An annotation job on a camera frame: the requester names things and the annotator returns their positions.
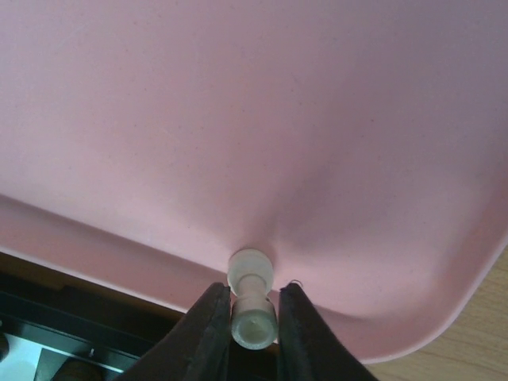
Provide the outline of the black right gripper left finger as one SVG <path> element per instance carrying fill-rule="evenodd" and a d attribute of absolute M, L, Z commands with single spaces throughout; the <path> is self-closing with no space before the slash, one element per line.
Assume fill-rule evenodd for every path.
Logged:
<path fill-rule="evenodd" d="M 212 283 L 175 327 L 120 380 L 226 380 L 230 288 Z"/>

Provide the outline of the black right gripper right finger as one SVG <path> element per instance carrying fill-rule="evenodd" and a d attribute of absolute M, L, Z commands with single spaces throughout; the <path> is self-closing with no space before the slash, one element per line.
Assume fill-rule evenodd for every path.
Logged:
<path fill-rule="evenodd" d="M 377 380 L 339 342 L 297 283 L 279 293 L 277 379 Z"/>

